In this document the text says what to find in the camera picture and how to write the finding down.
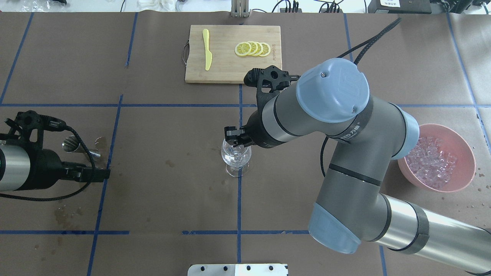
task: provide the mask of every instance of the blue joint cap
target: blue joint cap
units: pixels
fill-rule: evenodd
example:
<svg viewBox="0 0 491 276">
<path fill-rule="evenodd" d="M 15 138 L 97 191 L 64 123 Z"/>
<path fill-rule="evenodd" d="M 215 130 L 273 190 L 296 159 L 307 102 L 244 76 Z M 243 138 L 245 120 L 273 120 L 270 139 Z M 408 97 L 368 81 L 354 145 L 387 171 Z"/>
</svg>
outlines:
<svg viewBox="0 0 491 276">
<path fill-rule="evenodd" d="M 340 123 L 365 109 L 370 90 L 365 75 L 344 58 L 331 58 L 305 72 L 297 83 L 297 100 L 314 119 Z"/>
<path fill-rule="evenodd" d="M 401 159 L 406 156 L 416 146 L 419 139 L 419 125 L 416 119 L 397 105 L 394 106 L 399 109 L 402 117 L 404 118 L 404 123 L 406 125 L 406 137 L 401 150 L 399 150 L 396 155 L 392 156 L 392 160 Z"/>
<path fill-rule="evenodd" d="M 317 203 L 314 203 L 308 232 L 322 245 L 344 254 L 355 253 L 361 244 L 353 232 Z"/>
</svg>

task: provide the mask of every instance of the yellow knife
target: yellow knife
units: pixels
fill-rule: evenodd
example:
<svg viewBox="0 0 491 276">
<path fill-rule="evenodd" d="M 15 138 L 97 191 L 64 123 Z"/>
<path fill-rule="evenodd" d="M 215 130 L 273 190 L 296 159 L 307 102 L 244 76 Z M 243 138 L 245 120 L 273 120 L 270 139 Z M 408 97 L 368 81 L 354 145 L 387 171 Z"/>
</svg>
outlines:
<svg viewBox="0 0 491 276">
<path fill-rule="evenodd" d="M 212 52 L 210 52 L 210 31 L 203 29 L 203 41 L 205 42 L 205 70 L 208 71 L 212 66 Z"/>
</svg>

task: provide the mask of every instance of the metal jigger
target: metal jigger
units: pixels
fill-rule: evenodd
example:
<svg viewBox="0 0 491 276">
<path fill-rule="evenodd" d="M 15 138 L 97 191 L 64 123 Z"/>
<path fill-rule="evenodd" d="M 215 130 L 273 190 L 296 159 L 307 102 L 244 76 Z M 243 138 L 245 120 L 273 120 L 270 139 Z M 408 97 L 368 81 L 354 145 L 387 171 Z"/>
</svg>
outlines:
<svg viewBox="0 0 491 276">
<path fill-rule="evenodd" d="M 73 135 L 68 136 L 61 144 L 61 147 L 66 152 L 85 152 L 77 138 Z M 92 155 L 92 158 L 94 158 L 95 160 L 98 160 L 101 157 L 101 153 L 98 149 L 89 149 L 89 152 Z"/>
</svg>

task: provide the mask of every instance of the blue tape line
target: blue tape line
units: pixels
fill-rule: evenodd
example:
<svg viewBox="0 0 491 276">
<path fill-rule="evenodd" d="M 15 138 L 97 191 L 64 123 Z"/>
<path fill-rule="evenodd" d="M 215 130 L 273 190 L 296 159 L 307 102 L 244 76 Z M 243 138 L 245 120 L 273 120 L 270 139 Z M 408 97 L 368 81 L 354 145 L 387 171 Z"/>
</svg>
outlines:
<svg viewBox="0 0 491 276">
<path fill-rule="evenodd" d="M 117 104 L 0 104 L 2 107 L 112 107 Z"/>
<path fill-rule="evenodd" d="M 0 230 L 0 235 L 93 235 L 84 230 Z"/>
<path fill-rule="evenodd" d="M 108 169 L 111 167 L 112 153 L 114 150 L 114 142 L 116 141 L 116 133 L 117 133 L 117 129 L 118 129 L 119 114 L 121 112 L 122 102 L 123 102 L 123 95 L 119 96 L 118 110 L 116 112 L 116 119 L 114 120 L 114 128 L 112 130 L 111 147 L 109 148 L 109 157 L 108 157 L 108 165 L 107 165 Z M 108 180 L 106 179 L 106 180 L 104 180 L 104 184 L 102 186 L 101 201 L 99 202 L 99 212 L 97 214 L 97 221 L 95 224 L 94 239 L 92 241 L 92 249 L 90 251 L 90 259 L 89 259 L 89 266 L 87 269 L 87 276 L 90 276 L 92 273 L 92 265 L 94 263 L 95 249 L 97 246 L 97 236 L 99 234 L 99 226 L 101 224 L 102 209 L 104 206 L 104 198 L 106 196 L 107 185 L 108 185 Z"/>
<path fill-rule="evenodd" d="M 398 105 L 401 108 L 473 108 L 473 105 Z"/>
<path fill-rule="evenodd" d="M 471 97 L 472 103 L 474 104 L 474 107 L 476 109 L 477 116 L 479 117 L 479 124 L 481 125 L 481 129 L 482 129 L 483 134 L 484 134 L 484 139 L 486 140 L 486 145 L 488 146 L 488 151 L 491 154 L 491 147 L 490 147 L 491 143 L 490 143 L 488 133 L 486 132 L 486 128 L 485 128 L 484 123 L 483 123 L 483 117 L 481 116 L 481 113 L 479 112 L 479 108 L 477 107 L 476 97 L 474 96 L 474 91 L 472 90 L 472 87 L 470 85 L 467 71 L 464 67 L 464 63 L 462 62 L 462 56 L 460 54 L 459 47 L 457 46 L 457 41 L 455 40 L 454 29 L 452 28 L 452 22 L 450 20 L 450 15 L 449 15 L 449 13 L 447 13 L 446 15 L 447 15 L 448 28 L 450 29 L 450 35 L 452 37 L 452 42 L 454 44 L 455 51 L 457 52 L 457 56 L 459 57 L 459 63 L 460 63 L 460 66 L 462 68 L 462 72 L 464 73 L 464 80 L 465 80 L 465 83 L 467 84 L 467 88 L 469 89 L 470 97 Z"/>
<path fill-rule="evenodd" d="M 242 175 L 242 169 L 239 169 L 239 175 Z M 242 262 L 241 235 L 242 235 L 242 176 L 239 176 L 238 184 L 237 184 L 237 263 L 238 264 Z"/>
<path fill-rule="evenodd" d="M 182 231 L 183 235 L 237 235 L 237 230 L 201 230 L 201 231 Z M 308 230 L 241 230 L 241 235 L 277 235 L 293 234 L 308 235 Z"/>
<path fill-rule="evenodd" d="M 379 246 L 379 251 L 380 251 L 380 260 L 382 262 L 382 273 L 383 276 L 387 276 L 387 267 L 385 266 L 385 255 L 383 253 L 383 247 Z"/>
<path fill-rule="evenodd" d="M 183 231 L 183 235 L 237 235 L 237 230 Z"/>
<path fill-rule="evenodd" d="M 131 49 L 133 47 L 133 38 L 135 37 L 136 20 L 138 19 L 138 13 L 135 13 L 135 19 L 133 20 L 133 30 L 131 31 L 130 46 L 128 47 L 128 58 L 126 59 L 125 66 L 130 65 Z"/>
<path fill-rule="evenodd" d="M 237 108 L 237 104 L 123 104 L 123 107 L 170 107 L 170 108 Z"/>
<path fill-rule="evenodd" d="M 189 108 L 236 108 L 237 104 L 122 104 L 122 107 L 189 107 Z M 115 108 L 118 104 L 0 104 L 0 107 L 103 107 Z M 256 108 L 255 104 L 242 104 L 244 108 Z"/>
<path fill-rule="evenodd" d="M 239 84 L 239 127 L 242 126 L 242 84 Z"/>
<path fill-rule="evenodd" d="M 348 17 L 346 13 L 343 13 L 344 17 L 344 29 L 346 30 L 346 40 L 348 41 L 348 50 L 351 50 L 351 41 L 350 41 L 350 31 L 348 27 Z M 350 60 L 353 62 L 353 53 L 350 53 Z"/>
<path fill-rule="evenodd" d="M 26 40 L 27 32 L 29 31 L 29 27 L 32 22 L 32 17 L 34 17 L 33 12 L 31 12 L 31 15 L 29 16 L 29 21 L 27 22 L 26 30 L 24 31 L 24 35 L 22 36 L 21 43 L 19 44 L 19 48 L 17 49 L 17 53 L 15 54 L 14 62 L 12 63 L 12 67 L 10 68 L 10 72 L 8 73 L 7 81 L 5 82 L 5 86 L 3 87 L 3 92 L 1 93 L 0 96 L 0 104 L 3 102 L 3 98 L 5 97 L 5 93 L 7 92 L 7 87 L 10 82 L 10 78 L 14 73 L 15 64 L 17 64 L 17 59 L 19 58 L 22 46 L 24 45 L 24 41 Z"/>
<path fill-rule="evenodd" d="M 0 230 L 0 235 L 93 235 L 86 230 Z M 99 235 L 129 235 L 129 231 L 99 231 Z"/>
<path fill-rule="evenodd" d="M 276 234 L 293 234 L 308 235 L 308 230 L 243 230 L 244 235 L 276 235 Z"/>
</svg>

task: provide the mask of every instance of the robotic arm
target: robotic arm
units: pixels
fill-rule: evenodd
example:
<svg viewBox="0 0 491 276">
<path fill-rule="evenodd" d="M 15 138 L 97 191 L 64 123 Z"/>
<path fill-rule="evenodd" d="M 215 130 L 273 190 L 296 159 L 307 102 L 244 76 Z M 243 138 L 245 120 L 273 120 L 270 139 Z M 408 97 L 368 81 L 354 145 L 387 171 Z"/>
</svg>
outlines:
<svg viewBox="0 0 491 276">
<path fill-rule="evenodd" d="M 272 148 L 314 131 L 338 142 L 308 226 L 319 243 L 351 254 L 361 240 L 376 242 L 491 275 L 489 231 L 379 193 L 390 160 L 416 145 L 419 127 L 397 105 L 371 96 L 354 63 L 329 59 L 301 78 L 255 68 L 244 83 L 257 87 L 258 110 L 240 129 L 225 127 L 229 144 Z"/>
<path fill-rule="evenodd" d="M 17 113 L 15 120 L 6 119 L 5 123 L 10 127 L 10 131 L 7 134 L 0 134 L 0 191 L 47 189 L 60 179 L 87 182 L 87 184 L 68 196 L 30 198 L 0 194 L 1 197 L 53 201 L 76 195 L 90 182 L 103 182 L 109 178 L 110 169 L 96 168 L 91 156 L 89 158 L 93 167 L 87 167 L 84 164 L 62 162 L 54 151 L 43 149 L 45 131 L 65 130 L 75 134 L 85 147 L 80 136 L 64 121 L 27 111 Z M 33 131 L 37 131 L 36 141 L 31 141 Z"/>
</svg>

